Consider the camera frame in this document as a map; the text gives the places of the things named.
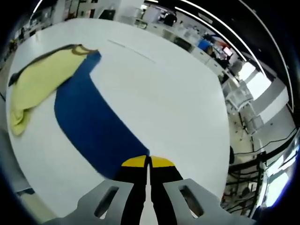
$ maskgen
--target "blue object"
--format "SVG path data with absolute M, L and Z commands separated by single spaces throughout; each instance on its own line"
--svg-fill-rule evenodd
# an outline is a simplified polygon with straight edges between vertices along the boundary
M 203 51 L 206 51 L 210 45 L 211 44 L 209 41 L 202 39 L 198 45 L 198 48 L 202 49 Z
M 99 52 L 89 54 L 57 89 L 54 111 L 60 128 L 82 156 L 100 174 L 113 179 L 123 162 L 149 155 L 149 150 L 118 118 L 91 80 L 90 72 L 100 59 Z

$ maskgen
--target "chair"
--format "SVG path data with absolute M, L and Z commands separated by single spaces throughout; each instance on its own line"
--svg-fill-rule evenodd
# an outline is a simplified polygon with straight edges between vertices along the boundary
M 223 86 L 223 93 L 225 101 L 229 102 L 237 112 L 250 104 L 253 100 L 253 96 L 251 95 L 248 87 L 242 82 L 235 90 L 232 90 L 231 84 L 227 82 L 227 84 Z

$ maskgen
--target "wall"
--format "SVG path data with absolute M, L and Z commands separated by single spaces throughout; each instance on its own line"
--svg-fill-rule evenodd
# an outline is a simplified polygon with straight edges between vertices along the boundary
M 287 106 L 278 112 L 271 120 L 269 120 L 258 132 L 253 135 L 254 149 L 258 150 L 262 146 L 268 144 L 270 141 L 285 139 L 295 129 L 295 124 L 291 113 Z M 284 141 L 273 142 L 266 146 L 264 149 L 267 153 L 281 146 Z M 267 163 L 270 165 L 274 160 L 278 159 L 276 156 L 269 160 Z
M 142 19 L 149 23 L 156 23 L 158 21 L 158 17 L 160 16 L 160 14 L 161 14 L 160 9 L 150 6 L 145 11 L 144 15 L 142 16 Z
M 52 15 L 52 23 L 57 24 L 63 21 L 65 11 L 65 0 L 58 0 L 55 5 L 55 10 Z
M 286 86 L 277 78 L 271 86 L 252 103 L 256 115 L 260 115 L 263 122 L 268 122 L 287 103 L 289 97 Z
M 184 15 L 181 12 L 176 12 L 176 15 L 177 15 L 177 23 L 180 23 L 180 21 L 183 21 L 184 26 L 187 26 L 188 24 L 191 24 L 192 26 L 197 26 L 197 28 L 199 30 L 205 30 L 206 32 L 208 32 L 209 34 L 212 34 L 212 35 L 215 34 L 211 30 L 209 30 L 207 27 L 205 27 L 204 25 L 199 23 L 197 20 L 192 19 L 192 18 Z
M 49 20 L 49 18 L 52 17 L 51 13 L 52 13 L 52 7 L 43 9 L 43 11 L 42 11 L 42 22 L 43 23 L 47 22 Z
M 138 9 L 141 8 L 141 5 L 144 3 L 144 0 L 121 0 L 117 13 L 115 15 L 115 20 L 122 20 L 122 16 L 133 16 L 136 15 Z
M 70 7 L 70 13 L 76 13 L 77 7 L 78 7 L 78 1 L 79 0 L 73 0 L 71 7 Z M 78 17 L 82 17 L 81 12 L 84 12 L 84 16 L 86 17 L 86 12 L 95 9 L 95 13 L 93 18 L 99 18 L 101 13 L 104 9 L 110 8 L 112 5 L 114 5 L 114 8 L 117 10 L 119 8 L 121 0 L 98 0 L 97 3 L 91 3 L 91 0 L 88 0 L 87 2 L 80 3 L 78 8 Z

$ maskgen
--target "white tabletop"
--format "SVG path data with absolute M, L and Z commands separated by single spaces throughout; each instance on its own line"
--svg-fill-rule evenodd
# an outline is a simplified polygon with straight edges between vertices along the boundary
M 194 179 L 221 199 L 229 162 L 229 126 L 213 72 L 190 53 L 145 30 L 99 19 L 73 19 L 25 41 L 9 76 L 41 54 L 68 44 L 100 51 L 102 59 L 91 78 L 151 155 L 173 161 L 183 178 Z M 55 95 L 33 110 L 20 137 L 11 131 L 9 135 L 28 182 L 63 217 L 104 178 L 61 131 L 54 114 Z

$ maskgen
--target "person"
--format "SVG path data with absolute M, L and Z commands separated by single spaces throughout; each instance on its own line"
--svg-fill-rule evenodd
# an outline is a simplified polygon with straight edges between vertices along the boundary
M 217 59 L 216 61 L 218 64 L 220 64 L 220 66 L 223 69 L 226 69 L 228 67 L 228 65 L 230 64 L 229 60 L 230 60 L 230 56 L 227 56 L 226 59 L 224 59 L 224 60 Z
M 176 13 L 170 13 L 168 14 L 165 19 L 164 19 L 164 24 L 165 25 L 168 25 L 170 27 L 173 26 L 174 23 L 177 22 L 177 16 L 176 16 Z
M 214 52 L 214 49 L 213 49 L 213 47 L 212 47 L 211 45 L 207 47 L 206 53 L 207 53 L 210 57 L 212 57 L 212 58 L 214 58 L 214 59 L 217 57 L 216 54 L 215 54 L 215 52 Z
M 242 59 L 239 57 L 229 68 L 229 70 L 233 73 L 234 76 L 237 76 L 239 72 L 242 70 L 242 68 L 243 68 L 243 62 Z

